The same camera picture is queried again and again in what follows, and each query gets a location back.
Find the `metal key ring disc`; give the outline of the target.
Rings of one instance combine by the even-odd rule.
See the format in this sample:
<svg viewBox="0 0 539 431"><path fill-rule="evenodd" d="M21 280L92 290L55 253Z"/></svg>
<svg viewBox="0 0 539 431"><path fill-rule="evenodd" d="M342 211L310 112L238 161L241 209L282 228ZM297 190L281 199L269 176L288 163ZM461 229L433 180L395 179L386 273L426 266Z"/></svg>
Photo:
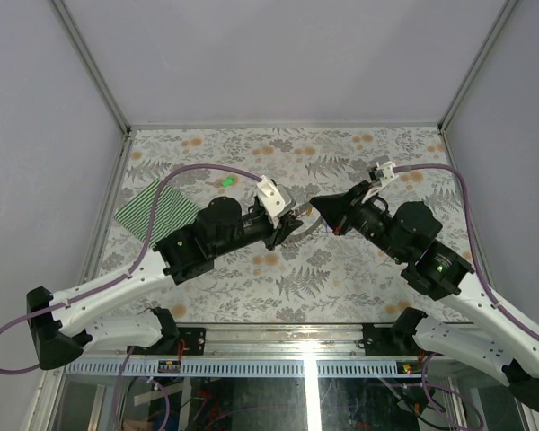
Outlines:
<svg viewBox="0 0 539 431"><path fill-rule="evenodd" d="M289 235L280 245L283 250L299 249L311 241L323 227L327 227L321 213L310 203L305 202L294 210L297 221L304 224L299 230Z"/></svg>

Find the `green key tag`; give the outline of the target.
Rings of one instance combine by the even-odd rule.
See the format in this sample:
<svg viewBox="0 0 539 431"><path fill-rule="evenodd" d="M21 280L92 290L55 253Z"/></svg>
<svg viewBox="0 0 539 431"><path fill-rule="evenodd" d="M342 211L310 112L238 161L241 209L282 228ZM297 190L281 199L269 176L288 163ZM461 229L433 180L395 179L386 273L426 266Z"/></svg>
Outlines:
<svg viewBox="0 0 539 431"><path fill-rule="evenodd" d="M222 187L230 187L234 184L234 179L233 178L227 178L225 180L223 180L221 182L221 186Z"/></svg>

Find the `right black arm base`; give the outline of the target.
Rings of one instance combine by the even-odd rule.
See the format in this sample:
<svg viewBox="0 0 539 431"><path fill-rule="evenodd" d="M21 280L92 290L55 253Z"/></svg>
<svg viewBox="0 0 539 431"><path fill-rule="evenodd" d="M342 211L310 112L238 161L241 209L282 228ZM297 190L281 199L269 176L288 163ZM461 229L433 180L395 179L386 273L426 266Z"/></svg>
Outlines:
<svg viewBox="0 0 539 431"><path fill-rule="evenodd" d="M413 340L416 327L428 315L411 307L406 308L391 326L362 324L362 339L358 348L366 356L417 356L421 348Z"/></svg>

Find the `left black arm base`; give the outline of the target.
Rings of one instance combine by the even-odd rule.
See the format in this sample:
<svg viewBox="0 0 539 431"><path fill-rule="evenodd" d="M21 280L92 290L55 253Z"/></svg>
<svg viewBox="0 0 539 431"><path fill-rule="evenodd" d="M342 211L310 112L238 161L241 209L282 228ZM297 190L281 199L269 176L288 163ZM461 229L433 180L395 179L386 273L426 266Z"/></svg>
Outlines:
<svg viewBox="0 0 539 431"><path fill-rule="evenodd" d="M161 337L149 348L153 355L202 356L207 330L203 327L179 328L169 310L153 309L158 319Z"/></svg>

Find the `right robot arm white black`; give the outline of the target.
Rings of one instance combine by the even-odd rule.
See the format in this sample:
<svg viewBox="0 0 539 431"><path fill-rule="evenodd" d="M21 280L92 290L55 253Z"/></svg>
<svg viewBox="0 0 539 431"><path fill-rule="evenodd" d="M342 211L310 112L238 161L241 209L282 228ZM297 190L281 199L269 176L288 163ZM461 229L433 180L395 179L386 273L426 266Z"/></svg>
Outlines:
<svg viewBox="0 0 539 431"><path fill-rule="evenodd" d="M363 181L310 203L334 234L360 233L404 266L401 276L408 286L456 310L485 334L472 336L409 309L393 326L393 347L406 355L421 348L449 356L494 378L539 412L539 324L496 295L475 267L437 239L442 224L423 202L405 202L390 212L370 188Z"/></svg>

